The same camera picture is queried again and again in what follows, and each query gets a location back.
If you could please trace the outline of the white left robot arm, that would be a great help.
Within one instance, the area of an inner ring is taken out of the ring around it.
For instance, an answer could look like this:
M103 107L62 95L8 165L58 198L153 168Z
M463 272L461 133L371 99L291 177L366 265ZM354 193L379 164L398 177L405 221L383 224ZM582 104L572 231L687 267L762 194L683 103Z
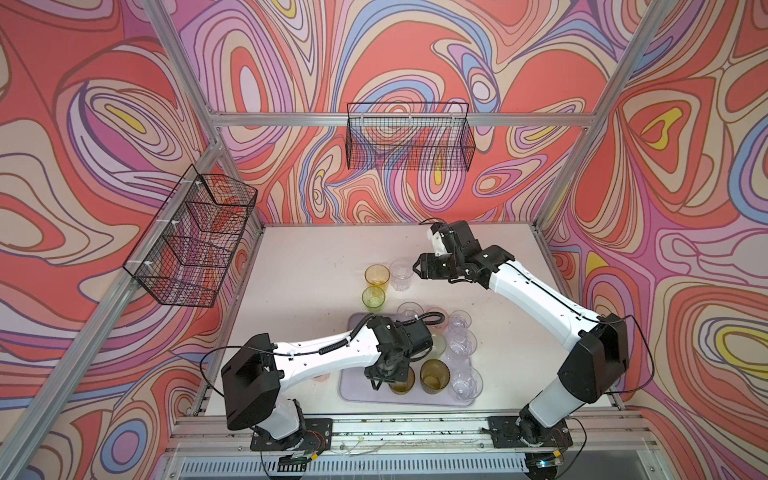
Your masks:
M251 337L221 369L227 428L253 429L289 444L307 434L300 403L285 392L312 378L361 368L373 389L405 381L410 364L433 347L425 321L365 314L340 334L301 342Z

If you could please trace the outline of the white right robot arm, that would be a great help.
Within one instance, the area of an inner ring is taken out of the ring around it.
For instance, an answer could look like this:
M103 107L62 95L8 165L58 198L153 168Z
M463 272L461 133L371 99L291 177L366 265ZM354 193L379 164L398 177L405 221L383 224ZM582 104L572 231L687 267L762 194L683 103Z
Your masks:
M430 220L433 251L413 264L422 279L472 283L516 304L568 352L557 375L521 411L516 428L533 444L585 404L595 403L629 368L626 320L600 315L533 275L498 245L486 248L463 220Z

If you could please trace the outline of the clear cup row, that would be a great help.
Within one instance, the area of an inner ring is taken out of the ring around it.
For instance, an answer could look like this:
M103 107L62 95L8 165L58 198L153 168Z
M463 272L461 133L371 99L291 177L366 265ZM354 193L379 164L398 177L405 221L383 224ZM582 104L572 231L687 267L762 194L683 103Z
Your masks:
M397 308L396 314L399 321L405 322L407 320L416 320L424 314L424 309L416 302L404 302Z
M398 292L405 292L411 286L413 277L412 265L408 260L398 259L389 266L390 286Z

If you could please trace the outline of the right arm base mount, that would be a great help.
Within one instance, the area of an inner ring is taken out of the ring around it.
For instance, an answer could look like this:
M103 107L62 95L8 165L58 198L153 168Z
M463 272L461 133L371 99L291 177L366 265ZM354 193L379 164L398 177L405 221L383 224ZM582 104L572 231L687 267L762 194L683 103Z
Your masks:
M544 427L529 415L490 416L484 429L495 448L553 448L567 450L573 446L566 420L552 427Z

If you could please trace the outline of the pink cup back row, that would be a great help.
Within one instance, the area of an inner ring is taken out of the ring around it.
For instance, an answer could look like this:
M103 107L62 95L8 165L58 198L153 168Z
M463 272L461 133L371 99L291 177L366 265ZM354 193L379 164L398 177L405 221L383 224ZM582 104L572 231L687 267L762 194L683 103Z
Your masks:
M448 327L449 314L440 307L431 307L425 312L425 325L434 332L444 332Z

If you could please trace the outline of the small clear cup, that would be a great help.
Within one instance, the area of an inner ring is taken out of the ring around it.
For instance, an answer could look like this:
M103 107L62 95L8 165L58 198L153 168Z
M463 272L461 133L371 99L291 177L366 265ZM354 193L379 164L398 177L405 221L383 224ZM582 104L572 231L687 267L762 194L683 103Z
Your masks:
M448 317L448 325L450 329L469 329L472 323L473 320L471 315L464 310L455 310Z

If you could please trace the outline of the large clear cup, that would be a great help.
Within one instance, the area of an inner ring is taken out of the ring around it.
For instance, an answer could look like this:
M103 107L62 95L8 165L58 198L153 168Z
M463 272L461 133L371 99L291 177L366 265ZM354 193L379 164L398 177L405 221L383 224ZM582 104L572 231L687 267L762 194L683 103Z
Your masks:
M481 374L472 367L464 367L451 374L452 395L461 402L474 401L484 389Z

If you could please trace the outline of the brown olive textured cup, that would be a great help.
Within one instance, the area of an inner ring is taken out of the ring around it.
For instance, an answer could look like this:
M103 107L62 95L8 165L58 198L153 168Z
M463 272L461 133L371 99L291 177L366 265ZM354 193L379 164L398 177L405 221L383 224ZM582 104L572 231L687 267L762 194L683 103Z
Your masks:
M438 359L426 360L420 367L419 379L422 389L430 395L443 391L451 382L449 367Z

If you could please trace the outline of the clear cup front row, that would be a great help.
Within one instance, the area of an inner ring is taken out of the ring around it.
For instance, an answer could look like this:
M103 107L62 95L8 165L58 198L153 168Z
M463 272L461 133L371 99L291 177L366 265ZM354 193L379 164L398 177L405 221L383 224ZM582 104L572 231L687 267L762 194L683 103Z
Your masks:
M416 302L404 302L397 308L396 314L399 321L405 322L407 320L416 320L424 314L424 309Z

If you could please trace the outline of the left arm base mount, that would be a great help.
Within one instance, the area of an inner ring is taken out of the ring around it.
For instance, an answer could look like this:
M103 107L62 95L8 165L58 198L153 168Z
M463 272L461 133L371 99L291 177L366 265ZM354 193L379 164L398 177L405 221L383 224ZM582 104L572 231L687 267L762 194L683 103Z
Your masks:
M331 447L333 420L328 417L309 418L300 423L299 429L282 439L276 439L266 430L255 427L250 450L254 452L291 452L320 454Z

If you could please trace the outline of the clear cup back row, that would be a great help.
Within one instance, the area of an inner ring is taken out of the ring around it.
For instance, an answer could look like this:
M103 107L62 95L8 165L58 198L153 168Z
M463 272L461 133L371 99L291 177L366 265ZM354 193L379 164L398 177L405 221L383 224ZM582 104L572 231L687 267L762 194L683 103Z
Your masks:
M390 286L398 292L405 292L411 286L413 277L412 265L408 260L398 259L389 266Z

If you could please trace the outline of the pale green textured cup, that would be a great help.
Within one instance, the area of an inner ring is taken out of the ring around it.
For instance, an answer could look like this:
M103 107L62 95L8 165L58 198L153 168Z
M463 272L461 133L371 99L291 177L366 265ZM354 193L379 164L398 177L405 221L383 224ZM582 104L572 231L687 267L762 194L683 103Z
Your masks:
M432 349L427 355L427 359L440 359L446 350L446 340L441 332L432 332Z

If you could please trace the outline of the amber yellow cup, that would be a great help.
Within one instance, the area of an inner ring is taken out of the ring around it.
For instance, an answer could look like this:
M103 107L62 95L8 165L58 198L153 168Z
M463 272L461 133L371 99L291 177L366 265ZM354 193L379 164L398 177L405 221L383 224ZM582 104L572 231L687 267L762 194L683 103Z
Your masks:
M389 286L391 273L386 265L373 264L365 270L364 278L369 286L378 287L386 292Z

